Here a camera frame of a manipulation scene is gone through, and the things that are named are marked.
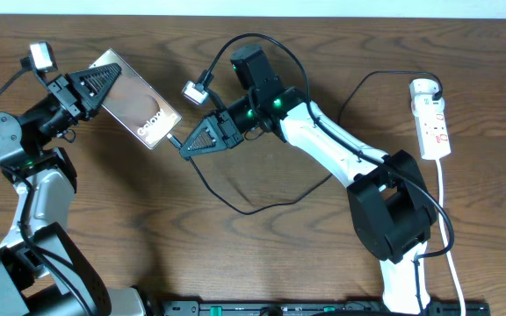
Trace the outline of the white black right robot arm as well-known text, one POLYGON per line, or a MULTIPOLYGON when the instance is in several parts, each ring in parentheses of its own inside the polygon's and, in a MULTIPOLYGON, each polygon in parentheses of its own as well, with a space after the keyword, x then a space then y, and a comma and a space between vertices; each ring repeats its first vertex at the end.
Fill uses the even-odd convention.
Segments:
POLYGON ((246 94, 230 106, 209 89, 209 71, 184 86, 186 98, 195 104, 211 99, 215 109, 201 119, 179 153, 190 160, 227 150, 239 145, 247 131, 261 128, 309 154, 347 190, 356 235, 379 259, 386 308, 424 312, 430 296, 423 259, 437 213, 415 159, 402 150, 387 154, 346 132, 303 91, 285 87, 259 45, 238 49, 231 63, 246 94))

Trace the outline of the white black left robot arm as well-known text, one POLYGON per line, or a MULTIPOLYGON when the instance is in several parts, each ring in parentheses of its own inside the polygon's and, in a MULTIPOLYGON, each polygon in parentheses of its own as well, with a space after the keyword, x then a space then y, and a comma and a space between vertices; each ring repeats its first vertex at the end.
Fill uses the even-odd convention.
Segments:
POLYGON ((62 147, 71 126, 94 118, 121 74, 118 64, 43 82, 47 96, 20 116, 0 111, 0 169, 18 194, 0 244, 0 315, 156 315, 137 287, 111 289, 66 232, 76 170, 62 147))

